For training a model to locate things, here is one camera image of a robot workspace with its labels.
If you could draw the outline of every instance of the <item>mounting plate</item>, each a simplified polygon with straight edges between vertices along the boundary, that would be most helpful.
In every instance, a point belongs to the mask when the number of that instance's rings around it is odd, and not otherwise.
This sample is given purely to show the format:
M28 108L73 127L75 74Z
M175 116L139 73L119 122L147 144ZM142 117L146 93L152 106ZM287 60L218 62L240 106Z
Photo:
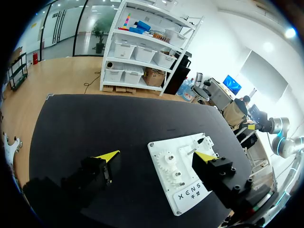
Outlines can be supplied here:
M213 145L204 133L148 143L158 178L175 216L185 213L211 193L192 169L192 158L195 150L216 157Z

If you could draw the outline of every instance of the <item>blue screen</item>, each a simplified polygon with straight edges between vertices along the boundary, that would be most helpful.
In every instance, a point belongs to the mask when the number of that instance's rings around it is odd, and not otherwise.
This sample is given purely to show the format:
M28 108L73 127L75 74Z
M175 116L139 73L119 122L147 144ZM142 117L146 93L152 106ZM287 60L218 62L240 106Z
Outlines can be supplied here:
M234 95L237 95L242 88L230 75L225 78L223 83L231 90L231 92L233 92Z

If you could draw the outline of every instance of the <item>black table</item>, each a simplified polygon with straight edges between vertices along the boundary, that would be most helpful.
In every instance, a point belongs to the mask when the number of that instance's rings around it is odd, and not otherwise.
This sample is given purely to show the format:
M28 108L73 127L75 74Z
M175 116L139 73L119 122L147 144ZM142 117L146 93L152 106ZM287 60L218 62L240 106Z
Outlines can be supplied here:
M204 132L213 150L242 175L250 164L230 127L211 106L112 95L55 95L40 112L29 158L29 175L60 185L87 156L121 151L122 169L91 205L90 218L115 227L218 227L229 209L214 193L185 214L173 215L147 143Z

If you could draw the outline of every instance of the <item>office chair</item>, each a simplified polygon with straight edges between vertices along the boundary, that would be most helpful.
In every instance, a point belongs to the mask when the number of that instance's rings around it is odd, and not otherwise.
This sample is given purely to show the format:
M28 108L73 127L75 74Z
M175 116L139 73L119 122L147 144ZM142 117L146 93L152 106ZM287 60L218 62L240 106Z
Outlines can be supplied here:
M204 89L200 88L200 84L202 82L203 79L203 74L197 72L196 73L196 78L195 78L195 82L194 82L194 86L192 87L192 91L194 92L194 94L196 95L195 98L192 100L191 103L195 103L198 100L203 100L203 101L209 101L210 97L208 96L208 94L204 91Z
M206 92L206 94L208 94L208 96L210 97L211 96L211 92L207 89L207 87L211 86L211 83L210 81L208 80L205 80L204 81L204 86L203 86L203 90Z
M245 114L234 101L224 108L223 117L233 131L237 130L240 124L246 120Z

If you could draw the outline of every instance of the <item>water bottle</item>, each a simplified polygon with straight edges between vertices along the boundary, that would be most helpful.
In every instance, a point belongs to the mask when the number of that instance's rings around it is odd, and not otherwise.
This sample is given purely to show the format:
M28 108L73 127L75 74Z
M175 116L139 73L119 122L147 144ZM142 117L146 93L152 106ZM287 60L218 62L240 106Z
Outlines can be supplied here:
M184 91L187 89L188 85L189 85L189 81L187 80L187 77L186 77L185 80L183 81L183 83L181 84L180 88L176 92L176 94L181 96L184 93Z
M190 101L192 100L192 98L195 96L194 92L191 90L191 87L193 86L193 80L194 78L191 79L187 89L184 91L182 98L184 98L184 100L186 101Z

